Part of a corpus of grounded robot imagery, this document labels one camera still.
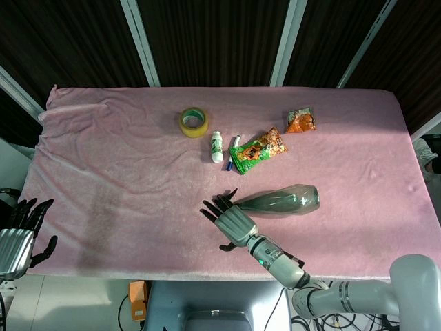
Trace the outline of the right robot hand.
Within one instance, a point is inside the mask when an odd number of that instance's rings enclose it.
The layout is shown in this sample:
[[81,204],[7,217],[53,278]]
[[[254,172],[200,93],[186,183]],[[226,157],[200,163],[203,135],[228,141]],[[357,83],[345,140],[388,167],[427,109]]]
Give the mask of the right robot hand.
[[238,188],[227,194],[217,194],[212,201],[203,200],[205,206],[200,212],[212,222],[228,239],[227,245],[220,245],[223,252],[246,247],[249,240],[258,235],[258,226],[231,199]]

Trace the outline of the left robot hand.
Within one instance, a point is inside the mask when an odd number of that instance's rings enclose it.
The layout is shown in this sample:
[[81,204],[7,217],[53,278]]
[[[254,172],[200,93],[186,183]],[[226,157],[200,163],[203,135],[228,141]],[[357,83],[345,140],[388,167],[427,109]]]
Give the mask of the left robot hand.
[[58,236],[50,238],[45,250],[34,254],[34,244],[44,217],[54,199],[38,203],[36,198],[22,200],[10,216],[0,223],[0,283],[21,278],[28,269],[50,258]]

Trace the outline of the dark plastic bottle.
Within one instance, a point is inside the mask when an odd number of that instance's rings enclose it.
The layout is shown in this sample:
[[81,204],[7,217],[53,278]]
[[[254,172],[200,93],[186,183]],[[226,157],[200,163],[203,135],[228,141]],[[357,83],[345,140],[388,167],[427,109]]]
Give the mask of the dark plastic bottle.
[[320,196],[313,185],[295,184],[259,192],[237,201],[236,205],[252,214],[303,215],[320,207]]

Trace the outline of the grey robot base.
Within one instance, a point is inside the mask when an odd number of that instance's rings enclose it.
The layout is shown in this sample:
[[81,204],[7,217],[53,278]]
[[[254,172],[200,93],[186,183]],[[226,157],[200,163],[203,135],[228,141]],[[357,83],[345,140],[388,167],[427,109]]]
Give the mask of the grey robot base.
[[291,331],[275,281],[155,281],[145,331]]

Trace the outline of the pink table cloth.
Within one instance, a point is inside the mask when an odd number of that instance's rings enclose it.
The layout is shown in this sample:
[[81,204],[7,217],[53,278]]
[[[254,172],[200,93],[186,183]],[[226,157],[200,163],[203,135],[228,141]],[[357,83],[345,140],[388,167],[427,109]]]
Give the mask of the pink table cloth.
[[[247,174],[213,163],[210,136],[179,128],[188,107],[208,113],[225,145],[285,129],[290,110],[311,107],[317,128],[284,134],[287,151]],[[35,242],[52,256],[35,274],[166,280],[263,280],[245,249],[225,236],[203,202],[293,184],[314,185],[320,207],[261,216],[261,233],[305,262],[314,277],[376,278],[423,254],[441,267],[441,226],[396,97],[385,90],[321,88],[59,88],[23,188],[53,200]]]

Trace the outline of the green orange snack bag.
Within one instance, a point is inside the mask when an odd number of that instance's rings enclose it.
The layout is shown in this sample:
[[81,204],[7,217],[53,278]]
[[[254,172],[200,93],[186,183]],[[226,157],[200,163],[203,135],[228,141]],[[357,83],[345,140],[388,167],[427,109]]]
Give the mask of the green orange snack bag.
[[245,174],[258,163],[287,151],[287,146],[275,127],[245,145],[229,148],[232,161],[240,174]]

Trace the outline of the small white green bottle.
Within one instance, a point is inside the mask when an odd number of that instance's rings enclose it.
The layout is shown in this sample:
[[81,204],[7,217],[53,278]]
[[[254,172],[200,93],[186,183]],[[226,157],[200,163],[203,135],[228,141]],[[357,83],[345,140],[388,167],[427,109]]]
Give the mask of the small white green bottle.
[[223,161],[223,138],[219,131],[214,131],[211,138],[212,161],[220,163]]

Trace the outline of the yellow packing tape roll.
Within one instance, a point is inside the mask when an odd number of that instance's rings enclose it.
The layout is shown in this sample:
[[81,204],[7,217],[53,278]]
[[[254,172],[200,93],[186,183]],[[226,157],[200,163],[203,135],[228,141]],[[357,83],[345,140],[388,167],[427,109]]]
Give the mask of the yellow packing tape roll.
[[191,107],[182,111],[178,124],[186,137],[199,138],[207,132],[209,119],[204,110]]

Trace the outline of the small orange snack packet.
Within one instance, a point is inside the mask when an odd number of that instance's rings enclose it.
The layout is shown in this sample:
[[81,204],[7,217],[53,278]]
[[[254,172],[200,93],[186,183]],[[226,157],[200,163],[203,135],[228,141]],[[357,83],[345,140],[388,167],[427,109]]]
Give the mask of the small orange snack packet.
[[310,130],[316,130],[312,107],[289,111],[286,133],[303,133]]

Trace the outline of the orange box under table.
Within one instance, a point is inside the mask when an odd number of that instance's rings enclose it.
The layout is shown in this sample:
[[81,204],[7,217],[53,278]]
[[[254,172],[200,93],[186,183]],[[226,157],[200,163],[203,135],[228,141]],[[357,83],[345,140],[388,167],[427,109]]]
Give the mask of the orange box under table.
[[131,305],[133,321],[144,321],[147,314],[147,285],[144,281],[129,283],[128,299]]

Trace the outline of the white sneaker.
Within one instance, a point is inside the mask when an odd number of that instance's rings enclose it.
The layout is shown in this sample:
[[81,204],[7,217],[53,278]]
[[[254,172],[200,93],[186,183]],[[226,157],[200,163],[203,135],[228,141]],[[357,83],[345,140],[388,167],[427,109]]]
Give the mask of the white sneaker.
[[441,174],[441,157],[432,151],[423,138],[416,139],[413,148],[423,174]]

